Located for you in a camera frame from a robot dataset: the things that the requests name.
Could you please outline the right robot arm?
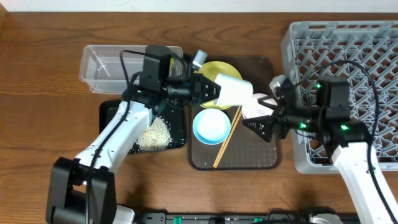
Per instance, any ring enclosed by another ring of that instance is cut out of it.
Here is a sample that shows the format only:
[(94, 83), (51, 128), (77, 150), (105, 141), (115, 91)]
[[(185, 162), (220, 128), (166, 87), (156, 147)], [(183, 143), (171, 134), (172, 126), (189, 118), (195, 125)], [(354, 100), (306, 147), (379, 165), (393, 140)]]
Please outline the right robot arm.
[(312, 108), (296, 106), (292, 82), (280, 75), (270, 84), (277, 105), (259, 104), (272, 114), (243, 120), (243, 125), (263, 140), (274, 134), (283, 139), (294, 129), (313, 133), (342, 176), (361, 223), (397, 223), (397, 202), (380, 170), (372, 134), (362, 121), (350, 119), (349, 83), (343, 77), (317, 80), (317, 100)]

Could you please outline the rice food waste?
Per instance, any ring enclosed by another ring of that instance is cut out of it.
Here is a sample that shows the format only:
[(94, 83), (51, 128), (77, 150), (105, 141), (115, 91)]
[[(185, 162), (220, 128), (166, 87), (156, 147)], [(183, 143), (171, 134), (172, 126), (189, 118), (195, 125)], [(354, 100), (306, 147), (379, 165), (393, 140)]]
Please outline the rice food waste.
[(164, 150), (172, 138), (163, 118), (156, 118), (151, 126), (137, 139), (139, 152)]

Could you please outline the pink bowl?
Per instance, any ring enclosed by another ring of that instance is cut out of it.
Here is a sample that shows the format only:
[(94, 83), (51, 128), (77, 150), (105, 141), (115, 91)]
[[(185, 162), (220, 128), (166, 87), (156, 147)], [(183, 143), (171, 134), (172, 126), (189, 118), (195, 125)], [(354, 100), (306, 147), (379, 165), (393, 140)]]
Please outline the pink bowl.
[(267, 96), (263, 93), (255, 93), (249, 103), (242, 106), (242, 116), (244, 119), (257, 118), (261, 116), (271, 115), (273, 110), (262, 106), (258, 103), (258, 99)]

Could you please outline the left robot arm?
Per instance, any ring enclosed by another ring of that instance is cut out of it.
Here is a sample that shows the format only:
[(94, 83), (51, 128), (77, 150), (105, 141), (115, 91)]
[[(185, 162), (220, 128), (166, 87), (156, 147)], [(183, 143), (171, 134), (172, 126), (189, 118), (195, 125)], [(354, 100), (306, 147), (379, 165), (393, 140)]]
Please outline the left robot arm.
[(116, 201), (115, 175), (136, 140), (165, 105), (199, 105), (215, 100), (221, 87), (198, 70), (207, 53), (180, 57), (164, 45), (148, 45), (143, 69), (125, 75), (126, 90), (112, 120), (74, 159), (52, 167), (47, 223), (133, 223), (135, 211)]

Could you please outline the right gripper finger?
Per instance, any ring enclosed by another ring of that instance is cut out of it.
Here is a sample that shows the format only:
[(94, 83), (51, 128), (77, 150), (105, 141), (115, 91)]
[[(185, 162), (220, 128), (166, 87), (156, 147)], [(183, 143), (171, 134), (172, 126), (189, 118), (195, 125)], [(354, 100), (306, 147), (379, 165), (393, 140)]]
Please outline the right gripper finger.
[(273, 112), (273, 111), (279, 109), (279, 105), (277, 104), (276, 100), (273, 99), (273, 98), (270, 97), (270, 96), (267, 96), (267, 95), (260, 97), (260, 98), (257, 100), (257, 102), (258, 102), (261, 106), (263, 106), (263, 107), (265, 107), (267, 110), (269, 110), (270, 112)]
[(274, 134), (274, 119), (272, 116), (260, 116), (243, 120), (243, 125), (255, 132), (266, 142), (271, 142)]

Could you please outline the blue bowl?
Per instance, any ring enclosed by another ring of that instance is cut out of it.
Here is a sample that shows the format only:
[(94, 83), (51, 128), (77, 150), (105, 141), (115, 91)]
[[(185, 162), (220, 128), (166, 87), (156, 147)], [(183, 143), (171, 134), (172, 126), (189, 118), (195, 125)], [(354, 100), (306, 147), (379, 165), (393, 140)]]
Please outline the blue bowl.
[(217, 145), (229, 136), (231, 121), (228, 115), (221, 110), (205, 109), (194, 117), (192, 131), (203, 144)]

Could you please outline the white cup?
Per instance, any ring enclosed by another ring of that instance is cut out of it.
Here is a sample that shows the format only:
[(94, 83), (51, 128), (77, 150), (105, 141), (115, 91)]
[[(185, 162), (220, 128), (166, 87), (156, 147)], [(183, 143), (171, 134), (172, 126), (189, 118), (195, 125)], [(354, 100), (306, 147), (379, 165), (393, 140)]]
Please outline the white cup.
[(221, 86), (216, 105), (245, 105), (253, 95), (252, 83), (219, 73), (215, 83)]

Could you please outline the yellow plate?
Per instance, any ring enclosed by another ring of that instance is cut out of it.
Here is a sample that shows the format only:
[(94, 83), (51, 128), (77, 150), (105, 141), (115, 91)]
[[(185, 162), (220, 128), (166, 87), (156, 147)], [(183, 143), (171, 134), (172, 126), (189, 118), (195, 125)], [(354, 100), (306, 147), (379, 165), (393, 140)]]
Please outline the yellow plate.
[[(197, 71), (197, 73), (202, 73), (206, 78), (210, 79), (211, 81), (215, 81), (217, 75), (219, 73), (238, 78), (242, 80), (241, 74), (238, 72), (236, 68), (232, 65), (222, 62), (222, 61), (211, 61), (204, 63), (202, 68)], [(214, 108), (218, 110), (226, 110), (231, 107), (231, 105), (216, 105), (213, 101), (209, 101), (206, 103), (201, 104), (202, 108)]]

